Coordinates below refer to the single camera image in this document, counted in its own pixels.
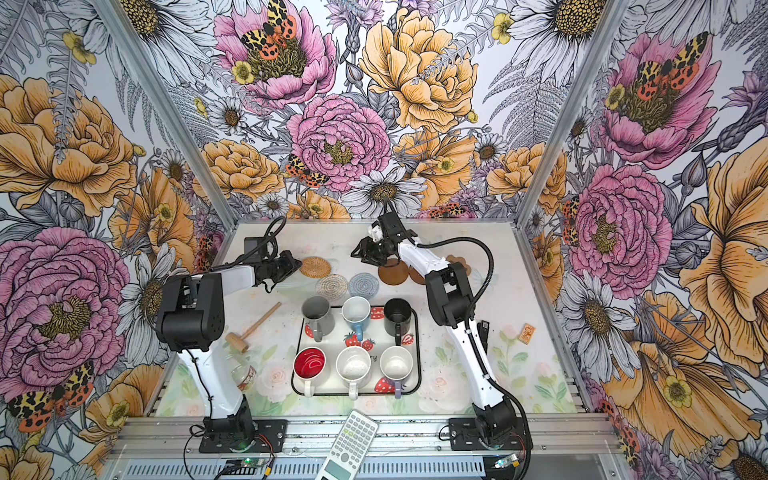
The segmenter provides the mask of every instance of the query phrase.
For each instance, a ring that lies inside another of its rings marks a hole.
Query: calculator screen
[[[348,480],[349,478],[349,472],[344,468],[341,468],[340,465],[334,463],[333,460],[328,461],[328,465],[326,465],[326,472],[330,473],[339,480]]]

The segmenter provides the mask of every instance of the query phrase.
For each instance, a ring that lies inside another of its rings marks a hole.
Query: black mug
[[[395,345],[402,345],[402,336],[411,328],[411,304],[402,298],[393,298],[384,305],[384,329],[395,337]]]

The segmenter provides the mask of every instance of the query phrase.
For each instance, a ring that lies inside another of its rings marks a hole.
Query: blue mug
[[[362,342],[362,333],[371,323],[371,304],[361,296],[353,296],[341,307],[341,316],[349,328],[357,333],[357,340]]]

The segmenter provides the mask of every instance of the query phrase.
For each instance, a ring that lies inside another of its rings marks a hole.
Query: red mug
[[[311,346],[296,355],[293,371],[304,382],[304,396],[312,396],[312,387],[322,385],[328,376],[326,354],[321,349]]]

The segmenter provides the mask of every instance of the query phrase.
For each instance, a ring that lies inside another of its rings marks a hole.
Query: mug handle
[[[323,331],[320,329],[320,322],[317,319],[310,320],[310,329],[312,329],[312,337],[316,342],[323,341]]]

